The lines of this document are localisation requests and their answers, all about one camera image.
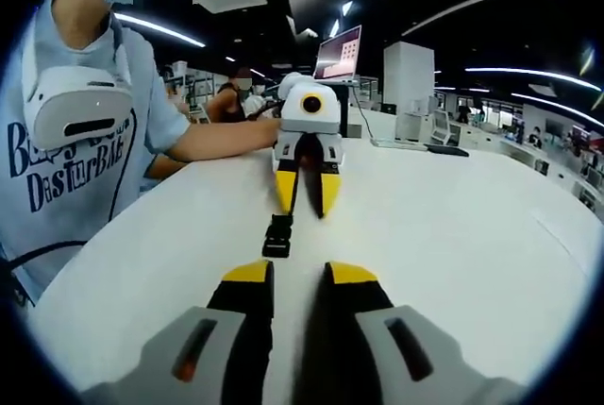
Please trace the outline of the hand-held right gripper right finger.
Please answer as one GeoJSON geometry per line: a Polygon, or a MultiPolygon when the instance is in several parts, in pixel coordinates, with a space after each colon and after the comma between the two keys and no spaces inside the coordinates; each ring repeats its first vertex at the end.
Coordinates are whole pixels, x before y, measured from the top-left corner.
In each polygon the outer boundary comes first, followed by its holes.
{"type": "Polygon", "coordinates": [[[327,262],[307,325],[295,404],[518,404],[520,384],[488,377],[369,270],[327,262]]]}

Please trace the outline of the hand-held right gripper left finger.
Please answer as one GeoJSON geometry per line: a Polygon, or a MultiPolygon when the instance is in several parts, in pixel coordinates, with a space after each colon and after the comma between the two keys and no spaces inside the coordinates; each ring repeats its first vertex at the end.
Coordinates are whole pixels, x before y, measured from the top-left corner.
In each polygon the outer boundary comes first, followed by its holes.
{"type": "Polygon", "coordinates": [[[120,380],[82,394],[86,404],[260,404],[273,348],[274,265],[236,267],[209,303],[192,307],[144,346],[120,380]]]}

